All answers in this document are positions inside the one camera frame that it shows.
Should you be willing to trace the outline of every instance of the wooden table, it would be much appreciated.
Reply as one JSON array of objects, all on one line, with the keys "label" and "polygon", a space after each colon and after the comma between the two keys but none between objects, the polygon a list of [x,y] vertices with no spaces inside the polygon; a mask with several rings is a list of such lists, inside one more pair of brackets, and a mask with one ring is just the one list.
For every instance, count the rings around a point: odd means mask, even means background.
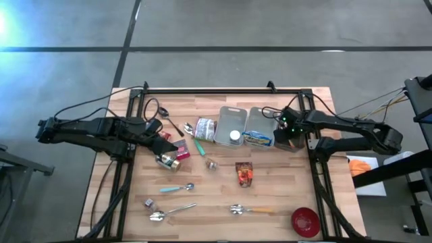
[{"label": "wooden table", "polygon": [[[327,105],[334,110],[328,87],[313,88]],[[126,114],[129,92],[111,97],[109,108],[118,115]],[[292,94],[156,94],[146,95],[158,98],[166,108],[172,121],[182,128],[184,122],[194,124],[197,117],[218,119],[219,108],[227,105],[250,109],[251,107],[285,107]],[[316,108],[326,111],[315,99]],[[292,108],[299,109],[298,101]],[[155,105],[149,105],[147,117],[155,112]],[[164,131],[172,134],[172,140],[180,135],[168,121],[162,120]],[[323,130],[324,136],[339,138],[340,132]],[[219,169],[211,172],[205,167],[205,158],[199,155],[191,137],[185,134],[191,157],[181,161],[182,167],[172,173],[155,163],[155,157],[148,149],[138,147],[132,177],[130,197],[124,226],[124,240],[191,241],[191,240],[301,240],[292,229],[290,216],[299,207],[309,207],[317,212],[317,204],[306,149],[297,153],[272,148],[259,151],[247,146],[230,149],[216,144],[202,142],[206,157],[219,163]],[[250,188],[238,185],[235,162],[252,162],[254,178]],[[90,227],[90,212],[97,188],[108,164],[109,157],[98,153],[84,204],[77,236],[86,234]],[[365,227],[358,206],[356,192],[345,158],[331,158],[328,163],[331,181],[338,207],[354,228],[365,235]],[[94,223],[107,208],[111,193],[113,170],[107,176],[99,197]],[[180,190],[174,193],[160,193],[159,189],[195,183],[192,191]],[[169,216],[165,221],[152,222],[142,202],[153,199],[163,211],[197,203],[194,208]],[[247,207],[271,207],[275,213],[245,213],[232,215],[229,206],[241,204]],[[331,217],[327,212],[329,231],[332,232]],[[112,232],[117,229],[114,215]],[[321,233],[312,240],[320,240]]]}]

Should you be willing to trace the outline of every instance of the red snack package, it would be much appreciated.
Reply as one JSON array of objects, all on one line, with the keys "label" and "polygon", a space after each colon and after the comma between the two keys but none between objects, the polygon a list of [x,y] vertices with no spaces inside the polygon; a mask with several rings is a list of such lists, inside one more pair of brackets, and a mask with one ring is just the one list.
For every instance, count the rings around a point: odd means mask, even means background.
[{"label": "red snack package", "polygon": [[169,139],[171,138],[171,134],[164,131],[160,132],[160,135],[162,138],[166,139],[166,141],[169,141]]},{"label": "red snack package", "polygon": [[236,171],[238,174],[238,183],[241,187],[249,187],[252,184],[252,163],[251,162],[237,162]]},{"label": "red snack package", "polygon": [[178,150],[175,152],[177,160],[182,160],[190,156],[186,140],[182,139],[179,141],[175,141],[173,142],[173,145],[178,147]]}]

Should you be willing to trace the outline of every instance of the spoon with blue handle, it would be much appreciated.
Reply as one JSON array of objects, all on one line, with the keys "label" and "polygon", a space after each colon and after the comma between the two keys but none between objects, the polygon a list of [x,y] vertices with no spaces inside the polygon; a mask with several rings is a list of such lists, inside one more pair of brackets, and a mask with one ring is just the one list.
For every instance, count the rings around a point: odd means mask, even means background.
[{"label": "spoon with blue handle", "polygon": [[160,192],[173,192],[176,190],[180,190],[180,189],[186,189],[186,190],[191,190],[194,189],[195,185],[193,183],[188,183],[185,186],[178,186],[178,187],[174,187],[174,188],[162,188],[159,191]]}]

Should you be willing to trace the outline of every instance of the red bowl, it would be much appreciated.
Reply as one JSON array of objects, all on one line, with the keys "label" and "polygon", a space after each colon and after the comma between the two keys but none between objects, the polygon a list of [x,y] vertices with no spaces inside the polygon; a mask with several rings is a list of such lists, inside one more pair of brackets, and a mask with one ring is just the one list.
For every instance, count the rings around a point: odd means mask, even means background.
[{"label": "red bowl", "polygon": [[292,213],[291,224],[297,234],[305,238],[312,238],[319,232],[318,215],[306,207],[296,209]]}]

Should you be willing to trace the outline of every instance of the concrete floor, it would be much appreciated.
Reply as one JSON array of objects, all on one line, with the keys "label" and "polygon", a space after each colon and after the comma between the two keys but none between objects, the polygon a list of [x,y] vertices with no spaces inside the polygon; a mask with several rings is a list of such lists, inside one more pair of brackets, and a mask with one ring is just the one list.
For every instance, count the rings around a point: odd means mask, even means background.
[{"label": "concrete floor", "polygon": [[[2,1],[0,47],[120,47],[134,2]],[[431,22],[421,0],[147,0],[131,46],[423,46],[431,45]],[[109,93],[119,58],[120,52],[0,53],[0,143],[11,153],[56,166],[51,177],[33,176],[10,242],[75,236],[95,153],[39,144],[37,122]],[[432,52],[422,51],[130,53],[120,87],[144,80],[152,87],[264,86],[268,80],[277,86],[330,86],[336,111],[343,111],[401,87],[407,78],[429,75],[431,63]],[[92,103],[62,117],[86,115],[106,104]],[[426,144],[412,116],[410,104],[402,103],[389,110],[387,123],[404,134],[405,151],[417,152]],[[412,222],[409,213],[402,216],[410,204],[406,185],[395,179],[386,187],[387,199],[360,199],[368,235],[430,240],[400,229]],[[430,209],[425,216],[432,222]]]}]

